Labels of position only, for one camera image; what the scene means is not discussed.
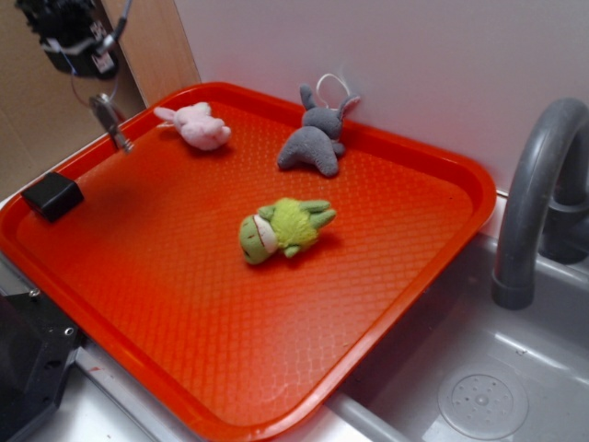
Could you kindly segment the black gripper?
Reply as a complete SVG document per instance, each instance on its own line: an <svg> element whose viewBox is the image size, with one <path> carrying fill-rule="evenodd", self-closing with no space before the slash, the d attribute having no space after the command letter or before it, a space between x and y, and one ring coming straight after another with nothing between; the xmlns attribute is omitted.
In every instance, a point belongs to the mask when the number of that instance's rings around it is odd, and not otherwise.
<svg viewBox="0 0 589 442"><path fill-rule="evenodd" d="M72 76L112 79L119 72L114 52L121 26L107 31L95 17L94 1L16 1L53 67Z"/></svg>

